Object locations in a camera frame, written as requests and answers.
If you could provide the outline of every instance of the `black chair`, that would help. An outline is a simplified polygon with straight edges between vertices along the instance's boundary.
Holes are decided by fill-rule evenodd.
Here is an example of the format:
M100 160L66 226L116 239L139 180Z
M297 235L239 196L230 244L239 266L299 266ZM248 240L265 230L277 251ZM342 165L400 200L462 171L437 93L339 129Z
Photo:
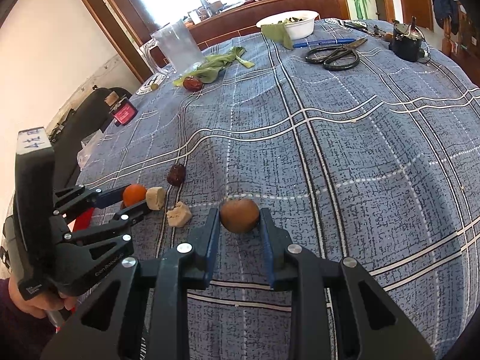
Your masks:
M120 97L123 95L131 97L131 94L123 88L96 89L68 118L65 127L58 134L53 144L55 150L53 188L55 190L75 185L80 174L77 154L82 149L82 139L98 130L105 131L112 122L110 107L104 101L112 92L116 92Z

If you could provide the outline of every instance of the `wooden cabinet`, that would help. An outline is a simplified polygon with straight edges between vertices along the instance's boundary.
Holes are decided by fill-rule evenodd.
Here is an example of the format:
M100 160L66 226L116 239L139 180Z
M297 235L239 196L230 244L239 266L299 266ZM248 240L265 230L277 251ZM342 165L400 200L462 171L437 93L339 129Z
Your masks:
M442 52L453 59L475 85L480 85L480 31L458 2L458 41L451 38L451 19L443 23Z
M321 19L326 17L344 17L338 0L265 0L243 5L239 8L213 16L190 28L200 50L227 41L229 39L260 32L256 23L261 19L286 11L310 10L318 12ZM159 66L167 61L158 50L152 50L152 56Z

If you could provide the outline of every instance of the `glass pitcher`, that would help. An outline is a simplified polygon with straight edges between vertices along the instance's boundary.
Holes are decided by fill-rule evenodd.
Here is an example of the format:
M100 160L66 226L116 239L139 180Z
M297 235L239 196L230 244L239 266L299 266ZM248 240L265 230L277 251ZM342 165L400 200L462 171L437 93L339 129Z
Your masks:
M150 51L158 46L172 66L170 70L160 68ZM206 62L205 57L195 43L190 31L182 20L167 24L152 34L152 39L144 46L147 63L158 73L165 75L181 75L195 70Z

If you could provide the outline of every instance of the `orange fruit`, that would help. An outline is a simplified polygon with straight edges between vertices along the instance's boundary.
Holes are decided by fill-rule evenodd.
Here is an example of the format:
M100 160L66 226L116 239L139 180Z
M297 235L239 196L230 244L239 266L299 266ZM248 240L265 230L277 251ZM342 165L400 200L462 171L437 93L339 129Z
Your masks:
M142 200L145 200L145 195L147 193L147 188L142 184L132 184L129 185L123 191L123 204L125 207L130 207Z

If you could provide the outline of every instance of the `green vegetable leaf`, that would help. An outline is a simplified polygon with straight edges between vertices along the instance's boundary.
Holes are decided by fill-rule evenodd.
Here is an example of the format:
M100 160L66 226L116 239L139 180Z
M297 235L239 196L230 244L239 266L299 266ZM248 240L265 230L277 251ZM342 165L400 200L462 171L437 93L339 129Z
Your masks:
M276 43L281 43L285 48L293 50L293 42L285 24L264 24L261 27L262 34Z
M245 61L244 59L241 59L239 56L236 58L237 61L239 61L244 67L250 69L255 66L253 62L250 61Z
M235 47L232 47L230 51L226 54L207 55L205 57L207 59L207 62L205 62L204 64L201 64L201 66L196 68L194 71L187 73L181 76L180 78L174 80L173 85L182 86L183 81L188 76L198 77L198 79L204 84L213 83L213 81L217 79L220 71L228 67L236 59L246 68L251 68L255 66L254 63L241 59L240 57L243 54L245 54L245 48L235 46Z

